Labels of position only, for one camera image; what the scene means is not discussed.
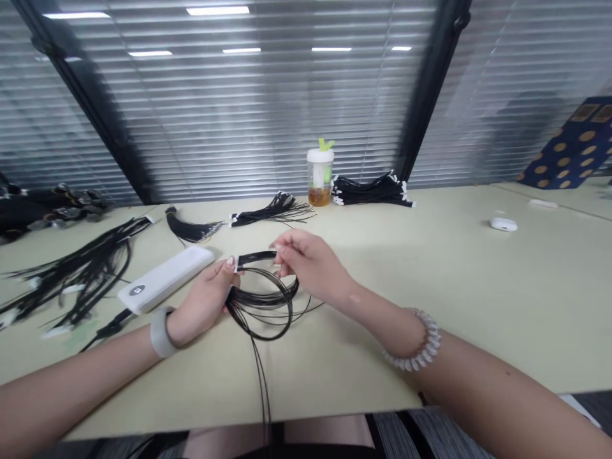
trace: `wire bundle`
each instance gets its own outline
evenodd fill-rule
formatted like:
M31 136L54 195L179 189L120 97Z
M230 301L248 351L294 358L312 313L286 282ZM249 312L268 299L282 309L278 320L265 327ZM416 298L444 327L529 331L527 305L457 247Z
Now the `wire bundle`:
M276 276L270 273L269 271L260 268L244 267L244 265L247 263L253 263L255 261L261 261L264 259L274 259L275 257L276 252L274 251L256 252L239 256L237 260L236 271L253 272L265 277L279 289L277 293L253 293L241 290L233 286L230 289L228 297L226 299L226 306L228 308L229 314L236 321L239 327L241 327L241 329L243 329L251 338L251 344L253 346L255 362L257 365L257 375L259 378L261 416L263 418L263 423L265 426L263 434L264 439L268 435L270 435L271 430L269 429L268 424L272 422L272 415L270 412L268 383L266 381L266 375L263 370L261 356L259 355L259 349L257 348L255 340L274 341L281 338L285 333L287 333L291 324L300 319L307 312L311 312L324 304L320 303L318 306L315 306L314 308L310 309L310 303L312 301L312 297L310 297L308 300L308 304L306 304L306 308L303 311L297 313L296 315L293 312L293 298L297 294L298 288L300 286L300 283L298 282L297 278L290 286L287 287L280 281L280 279L276 278ZM276 314L275 312L273 314L270 314L271 311L274 311L285 304L287 305L287 314ZM246 316L251 316L254 319L267 325L280 326L282 328L275 335L263 336L251 329L247 322ZM285 320L281 323L275 323L271 322L271 319Z
M208 239L224 224L212 222L205 224L189 223L177 217L177 208L170 206L166 209L166 221L177 238L197 244Z
M252 212L238 212L231 214L230 227L245 226L261 220L275 221L287 224L287 222L306 223L306 220L313 215L303 217L311 212L313 208L308 204L295 199L291 193L279 191L272 202L263 209L253 210Z
M336 176L331 181L331 193L338 205L389 203L416 207L416 202L408 199L406 182L399 181L393 170L366 184Z
M30 281L34 289L0 307L0 314L9 312L0 323L0 329L15 320L25 319L55 297L59 297L62 307L62 294L67 288L78 291L75 304L53 328L76 326L128 269L131 260L129 238L151 224L149 217L130 219L70 255L8 273L8 277Z

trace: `person's right hand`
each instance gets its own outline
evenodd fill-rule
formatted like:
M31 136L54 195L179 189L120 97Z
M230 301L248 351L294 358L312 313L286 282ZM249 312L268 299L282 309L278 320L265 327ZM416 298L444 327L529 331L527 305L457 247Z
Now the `person's right hand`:
M350 295L355 281L320 237L291 229L281 234L270 247L278 251L274 263L280 265L279 277L295 274L312 296L332 306L339 305Z

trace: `window blind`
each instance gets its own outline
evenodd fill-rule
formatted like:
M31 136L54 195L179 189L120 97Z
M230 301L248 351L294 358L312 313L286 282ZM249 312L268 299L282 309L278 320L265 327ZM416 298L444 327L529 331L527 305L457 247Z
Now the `window blind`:
M10 2L0 3L0 171L24 187L93 188L140 203Z
M612 82L612 3L475 1L410 187L513 180Z
M168 202L305 192L319 137L336 141L335 173L394 167L439 4L258 0L194 16L210 3L59 1L108 15L67 23ZM260 51L231 52L244 48Z

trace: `yellow liquid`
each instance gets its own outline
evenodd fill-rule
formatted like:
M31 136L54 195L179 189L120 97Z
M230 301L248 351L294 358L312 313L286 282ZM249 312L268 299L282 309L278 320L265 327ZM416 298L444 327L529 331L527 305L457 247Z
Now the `yellow liquid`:
M308 188L308 202L315 207L323 207L330 203L330 190L324 188Z

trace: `plastic bottle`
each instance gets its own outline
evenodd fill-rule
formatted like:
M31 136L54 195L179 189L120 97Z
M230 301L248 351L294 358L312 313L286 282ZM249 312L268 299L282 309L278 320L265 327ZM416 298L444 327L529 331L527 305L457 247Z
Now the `plastic bottle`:
M319 139L319 148L308 150L308 202L315 207L330 203L330 183L332 181L332 164L334 141L325 144Z

